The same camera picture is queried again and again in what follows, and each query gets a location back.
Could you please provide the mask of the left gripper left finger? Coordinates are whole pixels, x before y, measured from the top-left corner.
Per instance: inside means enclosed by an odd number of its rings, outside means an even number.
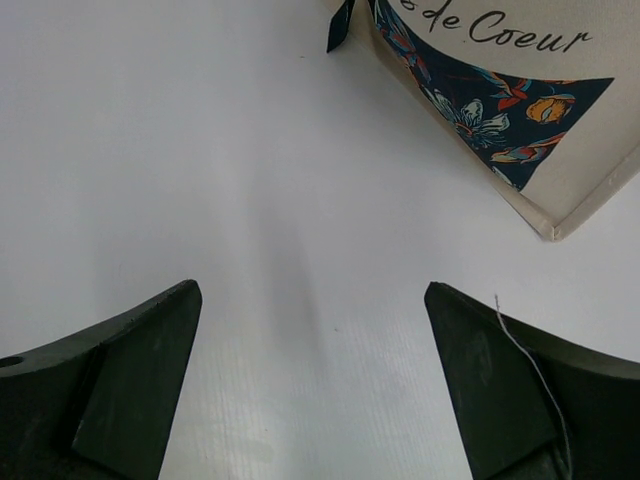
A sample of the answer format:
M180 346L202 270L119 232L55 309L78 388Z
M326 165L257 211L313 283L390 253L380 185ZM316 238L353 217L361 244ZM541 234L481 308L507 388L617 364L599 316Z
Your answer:
M4 479L156 479L202 309L194 280L1 360Z

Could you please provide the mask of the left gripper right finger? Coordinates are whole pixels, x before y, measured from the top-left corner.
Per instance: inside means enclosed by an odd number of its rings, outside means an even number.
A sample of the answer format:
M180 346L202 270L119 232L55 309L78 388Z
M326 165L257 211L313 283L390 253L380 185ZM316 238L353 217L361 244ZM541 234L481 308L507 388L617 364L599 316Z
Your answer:
M638 363L444 283L424 301L473 478L638 478Z

